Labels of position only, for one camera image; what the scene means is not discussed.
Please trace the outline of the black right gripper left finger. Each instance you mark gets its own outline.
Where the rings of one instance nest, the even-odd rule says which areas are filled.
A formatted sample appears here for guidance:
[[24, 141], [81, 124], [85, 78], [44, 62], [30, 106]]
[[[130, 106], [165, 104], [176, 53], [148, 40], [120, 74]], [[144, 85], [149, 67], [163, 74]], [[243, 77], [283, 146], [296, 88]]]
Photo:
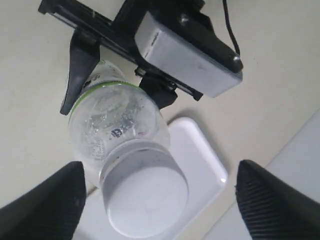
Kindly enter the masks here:
[[71, 240], [86, 198], [83, 164], [72, 161], [0, 209], [0, 238]]

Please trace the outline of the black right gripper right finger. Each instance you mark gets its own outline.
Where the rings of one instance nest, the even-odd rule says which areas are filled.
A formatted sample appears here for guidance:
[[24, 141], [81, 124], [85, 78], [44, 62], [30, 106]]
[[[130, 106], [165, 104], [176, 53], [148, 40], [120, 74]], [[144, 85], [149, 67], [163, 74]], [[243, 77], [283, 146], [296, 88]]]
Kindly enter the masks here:
[[320, 204], [252, 160], [238, 165], [235, 196], [253, 240], [320, 238]]

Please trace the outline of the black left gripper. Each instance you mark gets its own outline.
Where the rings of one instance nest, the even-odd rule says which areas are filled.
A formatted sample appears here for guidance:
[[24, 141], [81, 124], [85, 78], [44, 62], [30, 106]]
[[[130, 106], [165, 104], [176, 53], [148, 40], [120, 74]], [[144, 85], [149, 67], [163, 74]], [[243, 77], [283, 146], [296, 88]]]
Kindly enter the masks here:
[[126, 0], [114, 19], [77, 0], [43, 0], [38, 11], [75, 29], [69, 46], [69, 71], [60, 114], [68, 115], [86, 80], [100, 61], [100, 44], [136, 65], [139, 87], [159, 109], [172, 105], [181, 89], [195, 100], [206, 96], [146, 62], [135, 34], [147, 12], [197, 50], [232, 73], [243, 73], [240, 53], [216, 35], [211, 19], [202, 13], [203, 0]]

